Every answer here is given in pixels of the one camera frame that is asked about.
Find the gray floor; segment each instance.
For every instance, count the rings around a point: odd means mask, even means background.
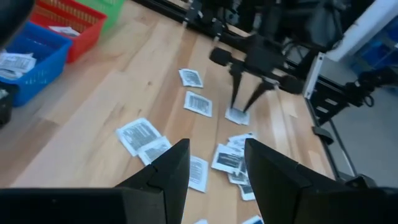
[[[322,75],[344,84],[356,79],[346,66],[324,63]],[[333,118],[357,173],[373,178],[379,186],[398,187],[398,94],[385,89],[373,93],[372,108],[351,106]],[[331,131],[327,123],[325,129]],[[350,174],[337,142],[330,146],[338,169]]]

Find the green plastic basket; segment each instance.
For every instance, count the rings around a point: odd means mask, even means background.
[[[102,32],[106,32],[118,20],[124,0],[76,0],[108,16]]]

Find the red plastic basket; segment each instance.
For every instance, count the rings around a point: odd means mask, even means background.
[[[91,49],[100,37],[106,15],[72,0],[36,0],[30,21],[41,27],[72,27],[78,37],[69,37],[73,45],[67,62],[71,63]]]

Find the pile of packets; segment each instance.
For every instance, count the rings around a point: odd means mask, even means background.
[[[36,65],[33,53],[14,54],[3,50],[0,53],[0,77],[17,80],[31,71]]]
[[[145,166],[172,147],[167,137],[162,136],[145,118],[139,118],[119,128],[116,134],[130,154],[139,156]],[[189,187],[206,192],[207,175],[207,161],[191,156]]]
[[[167,137],[162,136],[145,118],[119,128],[116,134],[130,154],[139,156],[145,166],[172,147]],[[232,136],[226,146],[218,144],[211,164],[211,168],[228,174],[229,181],[240,188],[242,199],[246,201],[255,200],[244,162],[244,142],[247,138],[255,138],[255,135],[247,133]],[[208,162],[191,156],[189,187],[206,192],[207,177]]]
[[[203,88],[203,81],[197,71],[184,68],[178,72],[183,86]],[[184,108],[211,118],[213,102],[192,91],[187,91]],[[232,107],[226,109],[225,118],[240,125],[249,125],[250,122],[250,114],[248,112],[245,113]]]

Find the wooden tabletop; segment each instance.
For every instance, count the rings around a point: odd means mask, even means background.
[[[224,118],[232,86],[228,69],[212,63],[212,41],[132,1],[98,45],[27,105],[0,131],[1,187],[112,187],[143,168],[115,130],[147,118],[172,144],[189,138],[191,154],[211,161],[218,143],[254,131],[258,139],[332,177],[302,96],[270,91],[250,109],[250,125]],[[241,52],[231,50],[237,58]],[[204,89],[185,88],[179,68],[198,70]],[[260,82],[244,75],[242,108]],[[186,91],[213,101],[213,117],[183,109]],[[241,223],[259,214],[223,172],[210,169],[207,192],[189,189],[183,223]]]

